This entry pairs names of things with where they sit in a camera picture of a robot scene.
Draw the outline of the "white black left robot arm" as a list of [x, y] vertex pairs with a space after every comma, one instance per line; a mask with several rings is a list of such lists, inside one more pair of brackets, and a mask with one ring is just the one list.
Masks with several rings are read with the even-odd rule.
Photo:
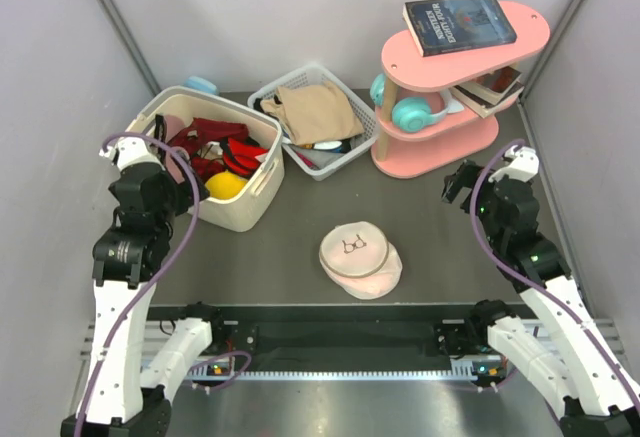
[[175, 330], [151, 360], [142, 351], [151, 299], [185, 249], [186, 234], [170, 247], [173, 221], [209, 196], [199, 177], [164, 142], [136, 132], [108, 137], [101, 147], [119, 177], [109, 190], [118, 204], [108, 230], [94, 245], [95, 322], [87, 382], [63, 436], [163, 436], [178, 389], [202, 352], [216, 353], [227, 331], [214, 308], [182, 309]]

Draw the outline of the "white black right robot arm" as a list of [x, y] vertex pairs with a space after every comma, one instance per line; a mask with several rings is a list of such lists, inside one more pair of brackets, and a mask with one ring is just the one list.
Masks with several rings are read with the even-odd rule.
[[538, 229], [536, 151], [516, 140], [486, 166], [471, 160], [445, 177], [441, 198], [463, 189], [462, 210], [481, 248], [533, 311], [549, 351], [505, 302], [484, 300], [464, 320], [460, 354], [496, 352], [543, 397], [565, 436], [636, 436], [639, 384], [586, 309], [558, 247]]

